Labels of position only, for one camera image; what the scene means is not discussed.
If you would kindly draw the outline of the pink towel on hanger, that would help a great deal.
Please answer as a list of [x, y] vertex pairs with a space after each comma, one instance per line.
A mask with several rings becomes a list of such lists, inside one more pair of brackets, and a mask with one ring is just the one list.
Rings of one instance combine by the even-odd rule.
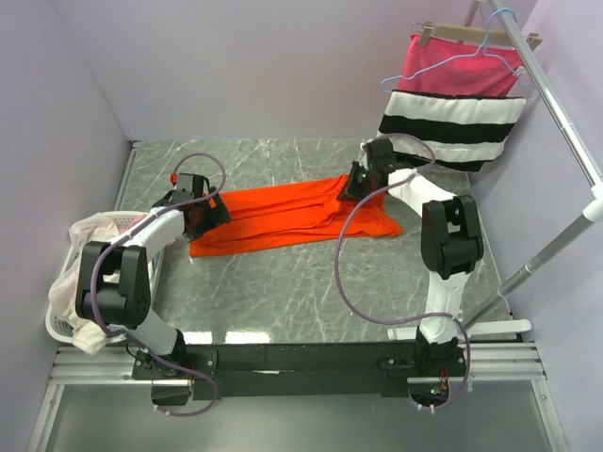
[[410, 45], [398, 82], [398, 89], [447, 96], [505, 97], [523, 68], [513, 49], [478, 49], [437, 38]]

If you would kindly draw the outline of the cream and pink clothes pile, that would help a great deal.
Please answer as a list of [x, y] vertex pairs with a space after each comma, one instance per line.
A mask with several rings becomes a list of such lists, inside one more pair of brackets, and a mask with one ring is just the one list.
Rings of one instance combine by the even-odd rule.
[[51, 285], [48, 298], [57, 316], [73, 328], [72, 344], [89, 355], [128, 337], [173, 363], [187, 356], [183, 333], [153, 310], [148, 266], [184, 231], [181, 212], [154, 208], [120, 228], [99, 213], [72, 225], [77, 253]]

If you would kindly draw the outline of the black white striped cloth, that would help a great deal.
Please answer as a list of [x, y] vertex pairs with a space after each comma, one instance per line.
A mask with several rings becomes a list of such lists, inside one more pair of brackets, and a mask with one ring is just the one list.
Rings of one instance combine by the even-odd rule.
[[406, 144], [401, 134], [425, 142], [444, 167], [478, 172], [501, 156], [506, 140], [527, 100], [521, 97], [451, 96], [395, 90], [378, 127], [393, 150], [419, 162], [431, 158], [418, 145]]

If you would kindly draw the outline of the black base beam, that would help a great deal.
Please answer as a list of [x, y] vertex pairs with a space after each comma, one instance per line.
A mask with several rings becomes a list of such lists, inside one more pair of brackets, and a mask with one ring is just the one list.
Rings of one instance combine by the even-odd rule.
[[414, 342], [190, 345], [195, 400], [245, 396], [406, 397], [413, 378], [462, 377], [464, 350]]

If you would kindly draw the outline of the aluminium rail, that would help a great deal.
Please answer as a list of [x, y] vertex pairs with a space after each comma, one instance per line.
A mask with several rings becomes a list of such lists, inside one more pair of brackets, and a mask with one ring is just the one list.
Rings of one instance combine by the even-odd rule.
[[[55, 385], [150, 385], [132, 378], [134, 358], [123, 347], [90, 356], [75, 347], [60, 347], [49, 382]], [[474, 343], [470, 379], [477, 381], [545, 380], [546, 371], [533, 343]]]

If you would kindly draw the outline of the silver clothes rack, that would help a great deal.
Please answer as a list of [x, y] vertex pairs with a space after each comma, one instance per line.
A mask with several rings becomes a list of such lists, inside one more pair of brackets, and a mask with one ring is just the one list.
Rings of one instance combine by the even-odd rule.
[[[527, 23], [545, 35], [537, 60], [593, 163], [602, 163], [602, 4], [539, 1]], [[588, 178], [542, 100], [506, 151], [473, 180], [497, 268], [508, 277], [594, 198]], [[514, 314], [543, 350], [602, 336], [602, 225], [597, 223], [515, 290]]]

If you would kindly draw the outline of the orange t-shirt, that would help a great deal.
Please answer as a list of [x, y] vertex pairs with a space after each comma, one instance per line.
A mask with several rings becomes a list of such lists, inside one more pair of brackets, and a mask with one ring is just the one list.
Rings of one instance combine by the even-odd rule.
[[345, 236], [395, 237], [400, 225], [384, 211], [384, 195], [364, 204], [349, 226], [344, 223], [356, 206], [338, 194], [345, 174], [296, 184], [223, 192], [232, 220], [189, 244], [192, 257], [233, 255], [269, 250]]

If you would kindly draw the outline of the wooden clip hanger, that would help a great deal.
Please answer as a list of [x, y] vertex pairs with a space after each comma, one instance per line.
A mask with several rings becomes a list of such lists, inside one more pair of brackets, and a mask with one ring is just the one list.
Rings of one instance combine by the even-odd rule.
[[431, 38], [476, 44], [482, 43], [483, 40], [487, 38], [486, 43], [488, 45], [513, 47], [513, 42], [508, 34], [505, 31], [500, 30], [487, 31], [485, 28], [454, 24], [437, 24], [433, 21], [413, 23], [411, 30], [413, 33], [419, 35], [419, 46], [425, 46]]

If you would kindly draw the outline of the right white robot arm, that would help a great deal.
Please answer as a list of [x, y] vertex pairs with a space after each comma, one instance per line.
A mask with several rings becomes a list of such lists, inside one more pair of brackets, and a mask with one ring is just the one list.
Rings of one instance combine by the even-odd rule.
[[394, 152], [389, 137], [376, 137], [361, 144], [366, 163], [353, 162], [338, 199], [355, 202], [345, 220], [335, 248], [352, 220], [366, 203], [380, 194], [389, 194], [410, 207], [421, 218], [420, 254], [429, 270], [429, 286], [424, 315], [419, 315], [417, 338], [426, 342], [414, 352], [418, 372], [433, 376], [447, 363], [440, 345], [457, 338], [464, 287], [476, 263], [484, 254], [477, 205], [470, 196], [458, 196], [430, 182], [419, 173], [434, 165], [436, 156], [424, 141], [399, 134], [402, 142], [425, 151], [427, 159], [409, 163]]

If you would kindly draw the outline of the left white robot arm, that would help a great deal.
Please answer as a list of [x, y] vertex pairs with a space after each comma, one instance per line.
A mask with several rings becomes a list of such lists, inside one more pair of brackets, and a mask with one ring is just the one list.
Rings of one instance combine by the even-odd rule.
[[194, 367], [184, 334], [152, 308], [149, 263], [173, 239], [188, 241], [231, 221], [230, 213], [209, 180], [194, 173], [171, 175], [172, 189], [140, 223], [109, 240], [92, 240], [81, 251], [75, 312], [82, 319], [125, 332], [155, 358], [139, 357], [166, 378]]

